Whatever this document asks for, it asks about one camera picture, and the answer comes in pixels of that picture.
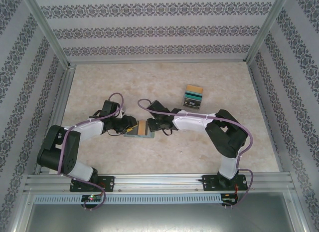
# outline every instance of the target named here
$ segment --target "marble floor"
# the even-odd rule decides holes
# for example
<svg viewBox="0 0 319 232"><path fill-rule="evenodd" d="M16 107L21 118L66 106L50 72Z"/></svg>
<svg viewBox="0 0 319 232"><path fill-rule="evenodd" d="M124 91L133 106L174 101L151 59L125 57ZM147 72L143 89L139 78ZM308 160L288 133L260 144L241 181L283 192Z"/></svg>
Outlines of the marble floor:
<svg viewBox="0 0 319 232"><path fill-rule="evenodd" d="M187 84L204 88L200 113L226 109L252 132L254 145L241 168L279 171L245 62L77 65L62 125L86 120L113 92L123 94L128 115L147 119L151 115L137 106L140 98L179 108ZM120 102L118 96L112 99ZM82 143L78 160L107 174L213 173L221 156L208 135L175 131L156 132L154 139L105 133Z"/></svg>

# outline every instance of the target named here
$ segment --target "small box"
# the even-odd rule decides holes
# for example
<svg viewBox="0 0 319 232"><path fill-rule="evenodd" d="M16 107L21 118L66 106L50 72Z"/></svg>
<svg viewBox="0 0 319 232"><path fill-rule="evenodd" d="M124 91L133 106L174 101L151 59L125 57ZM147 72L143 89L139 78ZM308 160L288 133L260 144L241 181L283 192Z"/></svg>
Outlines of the small box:
<svg viewBox="0 0 319 232"><path fill-rule="evenodd" d="M199 110L203 98L204 89L198 86L187 85L182 105L191 109Z"/></svg>

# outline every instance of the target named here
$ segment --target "mounting plate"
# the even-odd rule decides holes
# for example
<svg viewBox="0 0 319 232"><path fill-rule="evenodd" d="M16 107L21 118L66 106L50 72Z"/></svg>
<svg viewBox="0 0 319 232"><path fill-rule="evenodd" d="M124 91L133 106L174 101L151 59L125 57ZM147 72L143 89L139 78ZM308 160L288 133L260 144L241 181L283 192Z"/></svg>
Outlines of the mounting plate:
<svg viewBox="0 0 319 232"><path fill-rule="evenodd" d="M221 185L220 175L203 175L200 181L203 182L204 191L234 191L235 186L238 186L239 191L248 189L246 176L237 174L233 179L228 181L228 184Z"/></svg>
<svg viewBox="0 0 319 232"><path fill-rule="evenodd" d="M98 176L98 185L101 186L105 192L113 192L114 176ZM79 181L71 180L70 192L100 192L101 190L95 186L91 186Z"/></svg>

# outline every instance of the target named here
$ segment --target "wallpaper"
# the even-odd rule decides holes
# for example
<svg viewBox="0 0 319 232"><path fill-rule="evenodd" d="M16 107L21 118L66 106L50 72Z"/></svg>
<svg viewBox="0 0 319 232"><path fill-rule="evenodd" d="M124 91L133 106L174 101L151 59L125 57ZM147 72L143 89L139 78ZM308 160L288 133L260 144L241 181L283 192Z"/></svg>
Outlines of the wallpaper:
<svg viewBox="0 0 319 232"><path fill-rule="evenodd" d="M241 60L275 0L37 0L73 62Z"/></svg>
<svg viewBox="0 0 319 232"><path fill-rule="evenodd" d="M276 151L319 231L319 0L287 0L250 65Z"/></svg>
<svg viewBox="0 0 319 232"><path fill-rule="evenodd" d="M32 174L64 69L23 0L0 0L0 232Z"/></svg>

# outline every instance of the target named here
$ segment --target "beige floor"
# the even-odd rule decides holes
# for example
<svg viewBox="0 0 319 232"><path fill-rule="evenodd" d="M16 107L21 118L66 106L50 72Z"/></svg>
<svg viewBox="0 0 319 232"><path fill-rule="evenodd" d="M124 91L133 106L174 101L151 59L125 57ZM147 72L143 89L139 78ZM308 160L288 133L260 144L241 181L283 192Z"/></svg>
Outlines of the beige floor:
<svg viewBox="0 0 319 232"><path fill-rule="evenodd" d="M150 114L137 106L138 99L179 108L187 84L204 88L201 113L226 109L252 132L255 143L244 154L241 168L279 171L244 62L78 65L62 125L87 119L113 92L123 94L127 114L147 119ZM157 132L154 139L103 134L80 145L78 160L99 173L213 173L220 154L206 134L192 131L172 136Z"/></svg>

